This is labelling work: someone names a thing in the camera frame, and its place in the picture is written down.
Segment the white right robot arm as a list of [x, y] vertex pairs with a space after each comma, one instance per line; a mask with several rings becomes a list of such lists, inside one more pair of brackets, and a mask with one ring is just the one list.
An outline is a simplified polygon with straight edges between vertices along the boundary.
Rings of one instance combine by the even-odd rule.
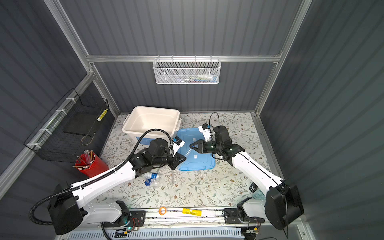
[[190, 144], [199, 154], [213, 154], [221, 157], [232, 167], [244, 173], [266, 197], [264, 206], [251, 198], [240, 204], [248, 217], [267, 219], [276, 229], [283, 230], [304, 214], [304, 207], [298, 187], [272, 174], [257, 163], [238, 144], [234, 144], [225, 126], [212, 127], [203, 124], [198, 127], [204, 139]]

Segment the white plastic storage bin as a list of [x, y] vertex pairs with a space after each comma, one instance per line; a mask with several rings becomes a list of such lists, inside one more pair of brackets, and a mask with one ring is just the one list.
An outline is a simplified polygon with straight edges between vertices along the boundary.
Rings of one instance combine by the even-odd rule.
[[180, 125], [178, 110], [137, 106], [124, 120], [122, 131], [136, 143], [150, 129], [161, 129], [173, 139]]

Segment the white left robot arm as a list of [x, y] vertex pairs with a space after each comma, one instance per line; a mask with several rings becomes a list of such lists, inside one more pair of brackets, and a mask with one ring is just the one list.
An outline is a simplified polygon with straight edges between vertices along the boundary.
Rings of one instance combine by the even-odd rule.
[[59, 184], [52, 195], [43, 198], [29, 211], [31, 222], [42, 226], [53, 226], [57, 235], [67, 234], [91, 215], [85, 206], [102, 193], [135, 178], [149, 173], [152, 169], [168, 166], [175, 170], [186, 157], [178, 150], [185, 142], [179, 137], [156, 138], [148, 148], [136, 152], [136, 143], [129, 156], [116, 167], [104, 171], [85, 181]]

